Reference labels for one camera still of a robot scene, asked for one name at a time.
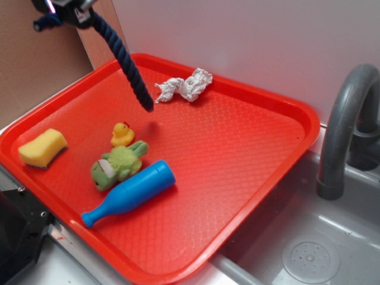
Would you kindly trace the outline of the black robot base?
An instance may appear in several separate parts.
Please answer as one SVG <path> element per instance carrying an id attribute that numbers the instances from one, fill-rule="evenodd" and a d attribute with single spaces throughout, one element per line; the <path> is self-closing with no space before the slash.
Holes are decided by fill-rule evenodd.
<path id="1" fill-rule="evenodd" d="M 1 192 L 1 284 L 11 284 L 38 263 L 51 219 L 30 191 Z"/>

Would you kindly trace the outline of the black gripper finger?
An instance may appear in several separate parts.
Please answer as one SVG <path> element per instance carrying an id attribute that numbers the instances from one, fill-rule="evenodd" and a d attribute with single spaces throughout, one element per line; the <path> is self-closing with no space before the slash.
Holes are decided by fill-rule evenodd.
<path id="1" fill-rule="evenodd" d="M 89 0 L 32 0 L 35 9 L 43 16 L 33 22 L 34 29 L 52 29 L 69 24 L 79 29 L 89 28 L 94 21 L 92 8 L 96 1 Z"/>

